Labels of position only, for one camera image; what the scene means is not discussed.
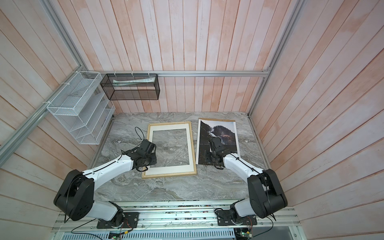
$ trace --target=floor vent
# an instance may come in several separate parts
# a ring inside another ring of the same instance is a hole
[[[109,231],[90,232],[102,239],[108,239]],[[173,230],[134,230],[123,235],[123,239],[226,239],[235,238],[233,228],[217,228],[217,229],[173,229]],[[88,234],[65,233],[62,240],[93,240],[95,236]]]

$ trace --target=black cable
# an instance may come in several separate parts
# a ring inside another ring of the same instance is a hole
[[[74,233],[74,234],[88,234],[88,235],[92,235],[92,236],[97,237],[98,239],[103,240],[101,237],[99,237],[99,236],[97,236],[97,235],[95,235],[95,234],[92,234],[92,233],[86,233],[86,232],[73,232],[76,228],[79,228],[79,227],[81,227],[81,226],[84,226],[85,224],[90,223],[91,221],[88,221],[88,222],[86,222],[86,223],[84,223],[84,224],[82,224],[82,225],[80,225],[80,226],[78,226],[78,227],[75,227],[74,229],[71,230],[71,233]]]
[[[138,129],[140,130],[141,134],[143,134],[143,139],[141,139],[140,135],[137,133],[136,128],[138,128]],[[136,132],[136,134],[139,136],[139,138],[140,138],[141,141],[145,139],[145,137],[144,137],[144,133],[143,133],[143,131],[141,131],[141,129],[140,129],[139,127],[135,127],[135,132]]]
[[[259,234],[256,234],[255,236],[252,236],[252,237],[257,237],[258,235],[261,235],[261,234],[263,234],[263,233],[266,233],[266,232],[270,231],[270,230],[273,228],[273,221],[272,221],[272,219],[270,219],[269,217],[266,217],[266,218],[268,218],[269,220],[271,220],[271,222],[272,222],[272,227],[271,227],[270,229],[268,229],[267,231],[262,232],[262,233],[259,233]]]

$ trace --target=landscape photo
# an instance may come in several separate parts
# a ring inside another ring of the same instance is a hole
[[[232,152],[239,155],[238,138],[236,131],[236,122],[232,120],[220,119],[199,119],[197,132],[197,164],[214,165],[205,159],[207,152],[210,152],[209,140],[212,137],[219,137],[223,145]]]

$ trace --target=wooden wall panel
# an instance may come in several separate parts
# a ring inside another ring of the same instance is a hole
[[[263,70],[297,0],[91,3],[53,0],[91,70]],[[119,113],[248,112],[258,82],[250,77],[166,78],[162,100],[114,103]]]
[[[384,232],[383,11],[307,1],[251,116],[308,239]]]
[[[78,64],[38,0],[1,1],[0,42],[3,144]],[[45,239],[59,213],[53,198],[63,179],[73,169],[86,169],[93,154],[48,115],[0,169],[2,236],[23,228],[28,238]]]

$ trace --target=white wire shelf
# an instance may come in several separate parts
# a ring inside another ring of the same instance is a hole
[[[104,93],[94,94],[100,82],[100,73],[78,72],[47,107],[80,144],[99,144],[115,110]]]
[[[80,144],[99,144],[114,111],[114,106],[112,108],[104,108],[92,132],[83,137],[77,138],[76,140]]]
[[[78,72],[47,106],[48,111],[78,116],[100,82],[100,73]]]

